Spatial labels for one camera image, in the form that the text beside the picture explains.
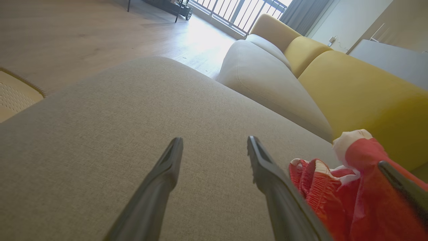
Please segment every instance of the gray curtain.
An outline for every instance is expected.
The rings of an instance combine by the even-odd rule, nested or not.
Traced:
[[[305,35],[328,2],[329,0],[293,0],[279,20]]]

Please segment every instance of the wall outlet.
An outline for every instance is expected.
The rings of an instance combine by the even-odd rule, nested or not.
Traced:
[[[336,38],[335,37],[331,37],[329,40],[328,40],[328,44],[327,44],[327,46],[331,46],[333,43],[334,43],[334,41],[336,40]]]

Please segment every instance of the sofa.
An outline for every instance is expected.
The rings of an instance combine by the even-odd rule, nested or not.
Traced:
[[[331,144],[174,60],[107,69],[0,124],[0,239],[102,240],[170,140],[180,174],[160,240],[273,240],[247,137],[288,174]]]
[[[217,81],[331,142],[368,130],[392,160],[427,166],[428,92],[262,14]]]

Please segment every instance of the gray fabric upholstery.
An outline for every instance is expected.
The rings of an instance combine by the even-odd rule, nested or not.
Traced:
[[[281,62],[287,66],[289,70],[291,70],[290,62],[287,60],[287,58],[284,56],[284,53],[281,52],[281,50],[276,47],[273,43],[265,40],[264,38],[260,37],[259,35],[250,34],[245,39],[246,41],[250,41],[253,44],[259,46],[269,54],[275,56],[277,59],[279,59]]]
[[[181,136],[160,239],[273,240],[248,135],[285,170],[295,157],[338,166],[330,143],[178,62],[108,69],[0,124],[0,239],[101,240]]]
[[[230,47],[217,81],[332,141],[327,119],[293,73],[249,41],[238,40]]]

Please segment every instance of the balcony railing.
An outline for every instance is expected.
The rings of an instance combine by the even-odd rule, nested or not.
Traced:
[[[228,25],[242,35],[248,35],[262,13],[279,19],[287,6],[277,0],[190,0],[202,11]]]

